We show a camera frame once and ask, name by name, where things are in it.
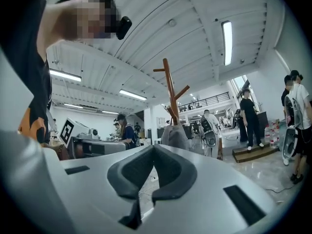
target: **ceiling light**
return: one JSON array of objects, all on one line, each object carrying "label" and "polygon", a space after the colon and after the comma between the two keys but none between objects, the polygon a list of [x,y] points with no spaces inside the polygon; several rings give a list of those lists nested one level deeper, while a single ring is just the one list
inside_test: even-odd
[{"label": "ceiling light", "polygon": [[222,23],[223,40],[224,40],[224,65],[227,66],[231,64],[232,60],[232,23],[230,21],[225,21]]},{"label": "ceiling light", "polygon": [[80,76],[75,76],[75,75],[72,75],[72,74],[69,74],[69,73],[66,73],[66,72],[63,72],[63,71],[51,69],[51,68],[50,68],[50,74],[52,74],[54,76],[60,76],[60,77],[63,77],[63,78],[67,78],[67,79],[70,79],[70,80],[81,81],[81,77]]},{"label": "ceiling light", "polygon": [[139,96],[139,95],[130,93],[130,92],[125,91],[125,90],[122,90],[122,89],[121,89],[119,92],[120,92],[121,94],[124,94],[124,95],[127,95],[127,96],[131,96],[131,97],[134,97],[134,98],[137,98],[137,99],[141,99],[141,100],[146,100],[146,99],[147,99],[146,97]]},{"label": "ceiling light", "polygon": [[113,115],[119,115],[119,113],[108,112],[108,111],[102,111],[102,113],[106,113],[106,114],[113,114]]},{"label": "ceiling light", "polygon": [[80,106],[76,106],[76,105],[71,105],[71,104],[67,104],[67,103],[64,103],[64,105],[66,105],[66,106],[70,106],[70,107],[77,107],[77,108],[83,108],[83,107],[80,107]]}]

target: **railing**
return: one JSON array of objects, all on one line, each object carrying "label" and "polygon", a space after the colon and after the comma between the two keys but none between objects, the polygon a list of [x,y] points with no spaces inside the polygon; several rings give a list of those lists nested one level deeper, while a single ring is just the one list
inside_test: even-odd
[{"label": "railing", "polygon": [[199,101],[195,101],[189,104],[178,106],[178,110],[181,113],[181,112],[185,112],[188,110],[217,104],[226,100],[230,100],[229,92],[226,92],[217,96],[209,97],[206,99],[202,99]]}]

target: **sneaker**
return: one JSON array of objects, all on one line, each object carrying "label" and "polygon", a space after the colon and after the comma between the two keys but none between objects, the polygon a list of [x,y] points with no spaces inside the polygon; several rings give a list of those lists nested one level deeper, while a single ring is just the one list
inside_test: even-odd
[{"label": "sneaker", "polygon": [[299,182],[301,182],[303,180],[303,175],[301,175],[300,177],[296,177],[295,180],[293,181],[293,184],[296,185]]},{"label": "sneaker", "polygon": [[297,174],[292,174],[291,181],[294,181],[297,178]]}]

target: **ceiling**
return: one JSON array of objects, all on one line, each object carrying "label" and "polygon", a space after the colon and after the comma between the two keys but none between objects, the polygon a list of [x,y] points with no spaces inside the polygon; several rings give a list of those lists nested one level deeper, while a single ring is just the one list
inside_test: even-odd
[{"label": "ceiling", "polygon": [[[82,77],[75,82],[52,76],[55,104],[132,114],[165,103],[165,74],[153,72],[162,68],[163,58],[168,59],[176,92],[189,85],[187,94],[258,68],[256,60],[270,23],[268,0],[115,1],[122,16],[133,22],[124,40],[105,39],[93,45],[61,41],[48,49],[50,68]],[[221,23],[226,20],[233,26],[228,66],[222,56]],[[123,96],[120,89],[147,100]]]}]

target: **wooden platform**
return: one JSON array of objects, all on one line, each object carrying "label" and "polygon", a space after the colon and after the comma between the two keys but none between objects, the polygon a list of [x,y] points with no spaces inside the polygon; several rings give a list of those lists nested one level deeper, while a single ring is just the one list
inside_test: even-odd
[{"label": "wooden platform", "polygon": [[270,144],[267,143],[263,148],[254,145],[250,151],[247,150],[247,147],[233,149],[232,154],[237,163],[242,163],[270,155],[276,151],[278,151],[278,147],[271,148]]}]

